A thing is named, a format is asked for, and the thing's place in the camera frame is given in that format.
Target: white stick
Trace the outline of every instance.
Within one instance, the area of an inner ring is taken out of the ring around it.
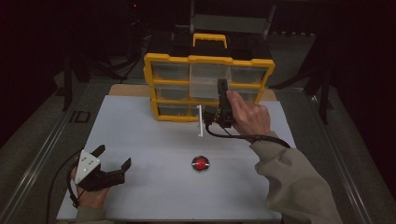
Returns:
[[[204,137],[203,127],[202,127],[202,106],[198,105],[197,107],[199,109],[199,129],[201,130],[198,136]]]

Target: hand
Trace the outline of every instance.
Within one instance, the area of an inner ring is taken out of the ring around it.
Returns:
[[[271,132],[271,119],[265,105],[245,102],[236,91],[227,91],[227,98],[233,110],[233,127],[241,135],[267,135]]]
[[[76,177],[76,173],[77,173],[77,167],[75,167],[71,172],[71,177],[73,181]],[[87,191],[80,188],[78,185],[76,185],[76,188],[77,188],[77,197],[79,196],[78,198],[79,206],[91,207],[91,208],[103,208],[108,190],[110,189],[107,188],[98,191]]]

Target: black cable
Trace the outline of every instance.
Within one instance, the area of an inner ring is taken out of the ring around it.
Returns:
[[[232,134],[230,134],[229,132],[227,132],[227,130],[225,130],[225,129],[223,129],[224,130],[224,132],[226,132],[228,135],[232,135]]]
[[[224,134],[217,134],[217,133],[212,133],[209,130],[209,124],[205,125],[206,131],[215,137],[221,137],[221,138],[236,138],[236,139],[251,139],[255,141],[267,141],[267,142],[274,142],[280,144],[282,147],[288,147],[290,148],[289,144],[282,139],[267,136],[267,135],[224,135]]]
[[[122,82],[128,77],[129,73],[132,72],[132,70],[134,70],[134,67],[137,65],[138,62],[140,62],[139,59],[136,59],[136,61],[134,61],[134,64],[132,64],[131,68],[128,70],[128,72],[125,73],[125,75],[120,80],[120,84],[122,84]]]
[[[127,68],[122,69],[121,71],[117,72],[117,74],[121,75],[123,72],[129,71],[131,69],[131,67],[133,67],[133,66],[134,66],[134,64],[132,63],[131,66],[128,66]]]
[[[79,198],[81,198],[82,194],[85,192],[85,189],[78,195],[77,200],[79,200]]]
[[[62,168],[64,168],[64,166],[73,158],[75,157],[82,149],[79,149],[77,152],[73,153],[73,155],[71,155],[69,158],[67,158],[66,161],[64,161],[64,163],[62,163],[62,165],[59,167],[59,169],[56,171],[54,177],[51,180],[50,186],[49,186],[49,194],[47,196],[47,214],[46,214],[46,223],[49,224],[50,223],[50,196],[53,190],[53,185],[55,184],[55,180],[56,177],[58,176],[58,174],[61,172]]]
[[[128,66],[128,65],[131,64],[132,62],[133,62],[133,60],[127,59],[126,62],[118,63],[118,64],[114,64],[114,65],[110,65],[110,66],[107,67],[107,68],[108,68],[108,69],[111,69],[111,70],[117,70],[117,69],[121,69],[121,68],[124,68],[124,67]]]
[[[67,171],[67,177],[66,177],[66,185],[67,185],[67,190],[70,193],[70,199],[73,202],[73,206],[75,208],[78,207],[78,198],[76,197],[76,194],[74,194],[72,185],[70,184],[71,181],[71,173],[72,170],[78,165],[78,161],[73,162],[73,164],[70,166],[69,170]]]

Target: person's arm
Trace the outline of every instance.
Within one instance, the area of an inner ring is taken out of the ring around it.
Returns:
[[[266,106],[247,103],[237,92],[227,91],[227,97],[240,134],[277,137]],[[256,171],[270,184],[266,204],[280,212],[286,224],[342,223],[328,183],[301,151],[273,142],[251,143],[260,158]]]
[[[76,176],[77,168],[72,170],[72,179]],[[78,213],[76,224],[114,224],[113,221],[106,220],[106,210],[103,208],[109,189],[98,191],[87,191],[79,186],[78,191]],[[60,221],[58,224],[67,224],[66,221]]]

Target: red object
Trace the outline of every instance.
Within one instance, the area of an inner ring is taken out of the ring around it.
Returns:
[[[192,168],[198,172],[202,172],[209,168],[209,160],[206,157],[199,156],[192,160]]]
[[[204,170],[206,168],[206,161],[204,158],[199,158],[196,162],[195,162],[195,167],[197,168],[197,170]]]

